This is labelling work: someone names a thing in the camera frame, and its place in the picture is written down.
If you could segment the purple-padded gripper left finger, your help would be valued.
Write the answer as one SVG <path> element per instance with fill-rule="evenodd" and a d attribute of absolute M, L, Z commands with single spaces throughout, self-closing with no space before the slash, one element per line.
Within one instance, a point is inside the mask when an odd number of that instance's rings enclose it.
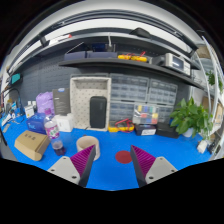
<path fill-rule="evenodd" d="M 85 187 L 96 155 L 94 145 L 87 147 L 71 157 L 62 156 L 48 171 L 67 181 Z"/>

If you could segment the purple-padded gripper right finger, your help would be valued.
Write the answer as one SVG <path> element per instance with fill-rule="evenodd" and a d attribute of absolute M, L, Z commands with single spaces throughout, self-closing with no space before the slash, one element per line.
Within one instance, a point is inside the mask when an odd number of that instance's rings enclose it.
<path fill-rule="evenodd" d="M 154 157 L 137 146 L 131 146 L 130 155 L 140 187 L 177 172 L 177 169 L 165 157 Z"/>

